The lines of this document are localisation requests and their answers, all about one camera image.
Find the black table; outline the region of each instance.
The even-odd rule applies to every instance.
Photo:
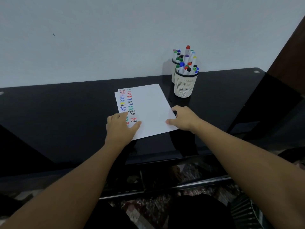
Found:
[[[157,83],[171,107],[189,106],[200,118],[236,135],[247,137],[250,132],[248,140],[264,138],[302,99],[259,68],[200,72],[189,98],[174,95],[170,75],[0,88],[7,164],[1,176],[76,167],[103,146],[106,118],[118,112],[114,92]],[[266,90],[275,87],[288,93],[286,102],[292,103],[285,102],[276,115],[265,117],[262,112],[268,112],[274,102],[266,97]],[[133,141],[118,161],[138,165],[206,153],[210,151],[199,138],[176,130]]]

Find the sheet of paper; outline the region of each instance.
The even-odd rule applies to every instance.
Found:
[[[133,140],[178,129],[165,123],[166,119],[176,116],[159,84],[119,89],[115,97],[119,112],[128,111],[126,123],[129,127],[142,121]]]

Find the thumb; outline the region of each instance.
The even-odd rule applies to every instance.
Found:
[[[134,131],[134,133],[137,132],[137,130],[139,129],[140,125],[142,124],[142,121],[138,121],[137,123],[135,123],[131,129]]]
[[[176,126],[176,121],[177,121],[177,119],[167,119],[167,120],[165,121],[165,123],[167,123],[168,125],[174,125],[174,126]]]

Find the right hand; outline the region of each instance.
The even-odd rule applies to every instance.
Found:
[[[172,107],[172,111],[177,111],[176,119],[167,119],[165,123],[174,125],[181,130],[188,130],[195,134],[196,127],[202,121],[189,107]]]

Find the pen cup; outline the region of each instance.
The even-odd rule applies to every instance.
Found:
[[[189,97],[192,94],[198,74],[182,75],[175,70],[175,95],[181,98]]]
[[[172,67],[172,83],[174,84],[175,83],[176,65],[180,65],[180,64],[175,62],[175,61],[173,61],[173,59],[172,59],[172,62],[173,62],[173,67]]]

